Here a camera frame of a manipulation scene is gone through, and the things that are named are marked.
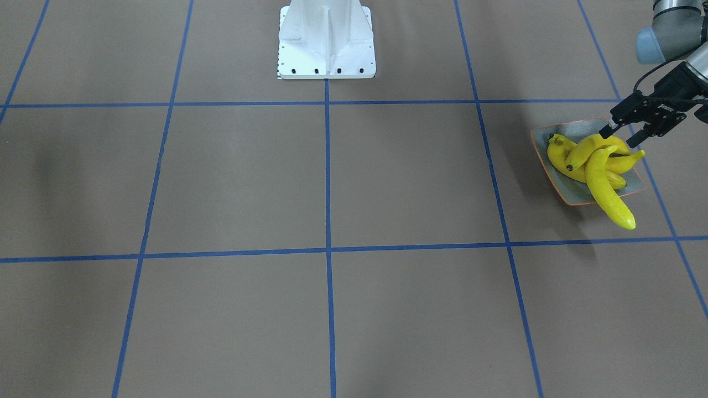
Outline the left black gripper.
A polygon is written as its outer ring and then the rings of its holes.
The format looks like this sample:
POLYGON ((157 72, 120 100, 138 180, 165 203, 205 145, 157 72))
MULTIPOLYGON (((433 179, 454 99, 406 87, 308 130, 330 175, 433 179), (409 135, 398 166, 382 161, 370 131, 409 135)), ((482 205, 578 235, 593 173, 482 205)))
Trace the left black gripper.
POLYGON ((663 137, 687 118, 681 111, 706 101, 706 79, 688 61, 682 61, 653 86, 653 101, 641 91, 634 91, 610 110, 610 121, 599 130, 608 139, 618 129, 633 123, 644 123, 626 143, 640 146, 647 138, 663 137))

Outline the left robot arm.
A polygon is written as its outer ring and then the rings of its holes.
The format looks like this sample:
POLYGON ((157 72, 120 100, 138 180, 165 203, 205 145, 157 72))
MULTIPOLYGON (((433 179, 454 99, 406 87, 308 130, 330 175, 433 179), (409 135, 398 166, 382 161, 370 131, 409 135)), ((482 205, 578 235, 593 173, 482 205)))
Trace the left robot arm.
POLYGON ((604 139, 628 124, 644 126, 627 139, 629 147, 662 137, 687 118, 687 112, 707 121, 707 17, 705 1, 655 1, 652 25, 640 30, 636 58, 655 65, 632 93, 610 111, 600 129, 604 139))

